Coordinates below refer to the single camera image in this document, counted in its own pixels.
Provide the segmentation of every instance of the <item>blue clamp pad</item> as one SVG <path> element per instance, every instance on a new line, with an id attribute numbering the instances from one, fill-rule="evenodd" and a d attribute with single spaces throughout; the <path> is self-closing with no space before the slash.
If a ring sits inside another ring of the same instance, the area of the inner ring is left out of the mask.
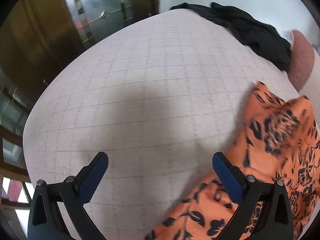
<path id="1" fill-rule="evenodd" d="M 233 174 L 233 165 L 222 152 L 212 157 L 212 167 L 233 203 L 241 204 L 244 199 L 243 187 Z"/>
<path id="2" fill-rule="evenodd" d="M 89 203 L 96 191 L 104 173 L 109 165 L 108 155 L 99 152 L 88 166 L 82 168 L 79 172 L 84 173 L 84 178 L 78 187 L 78 201 L 81 204 Z"/>

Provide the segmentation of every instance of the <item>glass panel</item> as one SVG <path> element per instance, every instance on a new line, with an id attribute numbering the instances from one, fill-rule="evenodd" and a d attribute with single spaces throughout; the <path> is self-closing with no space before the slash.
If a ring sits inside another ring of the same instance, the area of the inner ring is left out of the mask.
<path id="1" fill-rule="evenodd" d="M 111 30 L 111 34 L 124 28 L 124 22 L 122 19 L 122 11 L 117 11 L 111 14 L 108 18 L 108 25 Z"/>
<path id="2" fill-rule="evenodd" d="M 82 27 L 82 23 L 79 18 L 78 8 L 76 7 L 75 0 L 66 0 L 66 4 L 70 12 L 71 18 L 76 26 L 76 29 L 79 29 L 80 27 Z"/>
<path id="3" fill-rule="evenodd" d="M 27 189 L 28 189 L 28 192 L 29 192 L 31 199 L 33 199 L 33 194 L 35 193 L 35 189 L 34 189 L 33 185 L 29 182 L 26 182 L 26 186 L 27 186 Z"/>
<path id="4" fill-rule="evenodd" d="M 6 95 L 6 98 L 10 97 L 10 100 L 18 102 L 22 107 L 31 110 L 36 102 L 27 98 L 7 77 L 7 75 L 0 68 L 0 87 L 2 94 Z"/>
<path id="5" fill-rule="evenodd" d="M 112 34 L 108 23 L 109 21 L 107 19 L 99 19 L 98 21 L 90 23 L 90 30 L 95 43 L 98 43 Z"/>
<path id="6" fill-rule="evenodd" d="M 0 93 L 0 124 L 11 132 L 22 136 L 28 114 Z"/>
<path id="7" fill-rule="evenodd" d="M 20 225 L 22 227 L 22 230 L 24 234 L 27 236 L 30 210 L 16 209 L 15 211 L 19 219 Z"/>
<path id="8" fill-rule="evenodd" d="M 8 194 L 9 183 L 10 183 L 10 179 L 3 177 L 2 188 L 4 189 L 6 194 Z"/>
<path id="9" fill-rule="evenodd" d="M 26 186 L 27 186 L 28 192 L 32 198 L 33 194 L 35 192 L 33 185 L 31 183 L 26 182 Z M 9 198 L 9 200 L 12 201 L 12 198 L 16 198 L 17 195 L 19 195 L 19 197 L 17 199 L 18 202 L 28 203 L 27 196 L 25 195 L 24 191 L 22 190 L 22 184 L 20 181 L 10 180 L 9 178 L 4 177 L 3 182 L 2 182 L 2 189 L 4 191 L 4 192 L 2 192 L 2 197 Z M 17 214 L 17 217 L 18 217 L 18 220 L 19 220 L 20 225 L 22 227 L 22 230 L 25 233 L 25 235 L 27 236 L 28 220 L 29 220 L 29 212 L 30 211 L 16 209 L 15 212 Z"/>
<path id="10" fill-rule="evenodd" d="M 8 142 L 4 138 L 2 139 L 2 143 L 4 161 L 19 168 L 26 169 L 22 148 Z"/>
<path id="11" fill-rule="evenodd" d="M 79 30 L 78 30 L 78 33 L 80 35 L 80 38 L 82 40 L 82 42 L 86 41 L 87 40 L 87 34 L 85 33 L 83 27 L 81 27 Z"/>

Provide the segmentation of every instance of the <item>black clothing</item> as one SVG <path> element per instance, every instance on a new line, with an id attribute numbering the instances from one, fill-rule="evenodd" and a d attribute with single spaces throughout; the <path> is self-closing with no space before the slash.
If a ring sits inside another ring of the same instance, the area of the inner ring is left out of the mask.
<path id="1" fill-rule="evenodd" d="M 252 18 L 245 11 L 213 2 L 211 7 L 182 3 L 173 9 L 191 9 L 201 17 L 217 25 L 227 27 L 243 45 L 249 46 L 257 55 L 271 61 L 280 70 L 289 71 L 290 43 L 281 38 L 276 29 Z"/>

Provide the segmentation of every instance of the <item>orange floral fabric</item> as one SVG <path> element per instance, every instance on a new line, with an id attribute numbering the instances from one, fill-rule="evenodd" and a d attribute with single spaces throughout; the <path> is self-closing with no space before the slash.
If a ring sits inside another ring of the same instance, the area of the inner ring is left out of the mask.
<path id="1" fill-rule="evenodd" d="M 244 126 L 226 154 L 245 175 L 274 183 L 282 179 L 291 202 L 294 239 L 310 220 L 319 199 L 320 138 L 306 97 L 285 103 L 263 83 L 252 90 Z M 145 240 L 211 240 L 237 209 L 214 172 L 208 174 Z M 252 232 L 262 209 L 258 203 L 241 239 Z"/>

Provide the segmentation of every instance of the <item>black clamp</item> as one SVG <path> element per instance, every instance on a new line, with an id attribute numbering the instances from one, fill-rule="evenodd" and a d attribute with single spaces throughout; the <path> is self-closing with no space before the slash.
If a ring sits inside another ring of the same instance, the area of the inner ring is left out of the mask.
<path id="1" fill-rule="evenodd" d="M 239 207 L 216 240 L 238 240 L 259 201 L 264 201 L 259 220 L 248 240 L 292 240 L 293 219 L 288 193 L 282 180 L 274 184 L 244 176 L 222 152 L 212 157 L 212 166 L 230 199 Z"/>
<path id="2" fill-rule="evenodd" d="M 221 152 L 213 155 L 212 166 L 231 201 L 238 203 L 235 214 L 218 235 L 217 240 L 238 240 L 244 232 L 259 201 L 263 209 L 249 240 L 292 240 L 293 222 L 288 194 L 284 183 L 259 182 L 254 176 L 245 177 Z M 58 202 L 66 210 L 82 240 L 106 240 L 83 208 L 97 189 L 108 168 L 108 156 L 99 152 L 76 177 L 63 182 L 46 184 L 38 180 L 31 203 L 29 240 L 74 240 L 64 223 Z"/>
<path id="3" fill-rule="evenodd" d="M 77 176 L 46 184 L 38 180 L 31 203 L 29 240 L 74 240 L 63 221 L 57 202 L 63 202 L 82 240 L 106 240 L 92 222 L 83 205 L 88 203 L 108 168 L 108 155 L 99 152 Z"/>

